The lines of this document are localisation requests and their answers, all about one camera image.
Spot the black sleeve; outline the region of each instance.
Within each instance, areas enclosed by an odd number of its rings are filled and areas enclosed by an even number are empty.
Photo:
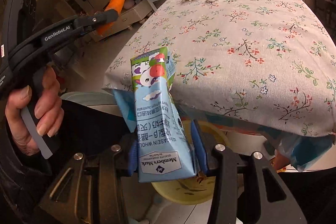
[[[6,120],[0,129],[0,186],[15,213],[28,222],[52,179],[77,152],[95,155],[116,144],[129,130],[122,117],[63,100],[64,118],[58,135],[61,147],[45,160],[26,156],[12,141]]]

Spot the carrot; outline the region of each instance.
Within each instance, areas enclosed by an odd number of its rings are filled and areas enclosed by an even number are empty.
[[[120,15],[121,14],[121,10],[122,10],[122,8],[124,6],[124,2],[125,2],[125,0],[110,0],[110,3],[105,8],[105,11],[110,10],[110,9],[114,9]],[[106,32],[108,29],[110,29],[113,24],[114,24],[114,22],[110,22],[108,24],[105,24],[103,26],[98,27],[97,28],[97,33],[99,35],[102,35],[104,32]]]

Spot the metal screw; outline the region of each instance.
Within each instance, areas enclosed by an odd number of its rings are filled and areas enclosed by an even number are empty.
[[[257,160],[260,160],[260,159],[263,158],[263,155],[262,155],[262,153],[260,153],[260,152],[254,152],[254,153],[253,153],[253,156],[254,156]]]
[[[75,160],[81,160],[84,157],[83,153],[76,153],[73,158]]]
[[[219,144],[216,144],[215,148],[218,151],[224,151],[225,150],[225,145],[219,143]]]
[[[111,147],[113,152],[118,152],[121,149],[121,146],[118,144],[112,145]]]

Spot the human hand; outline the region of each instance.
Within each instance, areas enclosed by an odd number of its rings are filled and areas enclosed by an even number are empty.
[[[47,134],[52,137],[61,126],[64,111],[61,108],[62,100],[58,96],[59,83],[51,67],[44,72],[42,86],[44,88],[42,96],[35,106],[35,116],[40,119],[36,129],[39,135]],[[14,143],[26,155],[33,155],[40,151],[20,116],[20,110],[28,105],[31,97],[32,90],[29,86],[21,90],[13,90],[8,97],[5,111]]]

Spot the floral tablecloth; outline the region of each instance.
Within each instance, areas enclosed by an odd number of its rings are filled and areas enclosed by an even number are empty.
[[[302,0],[167,0],[107,69],[132,91],[130,59],[168,46],[174,100],[298,135],[334,134],[336,47]]]

